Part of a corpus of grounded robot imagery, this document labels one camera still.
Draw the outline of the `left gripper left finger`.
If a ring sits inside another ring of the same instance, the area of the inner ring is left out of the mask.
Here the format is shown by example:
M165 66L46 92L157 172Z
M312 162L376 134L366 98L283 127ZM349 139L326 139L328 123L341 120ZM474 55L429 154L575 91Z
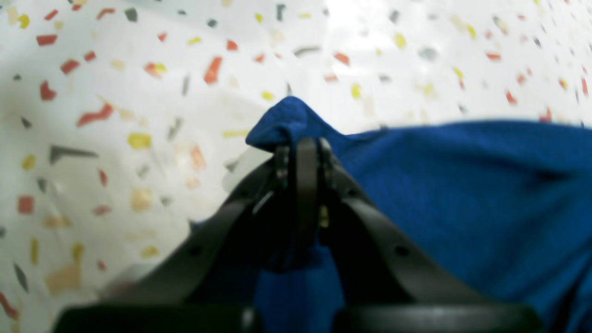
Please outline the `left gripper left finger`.
M66 310L55 333L264 333L254 295L263 270L289 266L293 160L278 146L154 271L97 305Z

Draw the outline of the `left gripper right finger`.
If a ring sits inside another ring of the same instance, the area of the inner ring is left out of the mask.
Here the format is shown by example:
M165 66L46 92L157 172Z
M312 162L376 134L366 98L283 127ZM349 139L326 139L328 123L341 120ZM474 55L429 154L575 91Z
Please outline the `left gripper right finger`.
M539 333L527 305L490 299L430 259L381 213L328 141L296 146L296 243L330 249L345 307L334 333Z

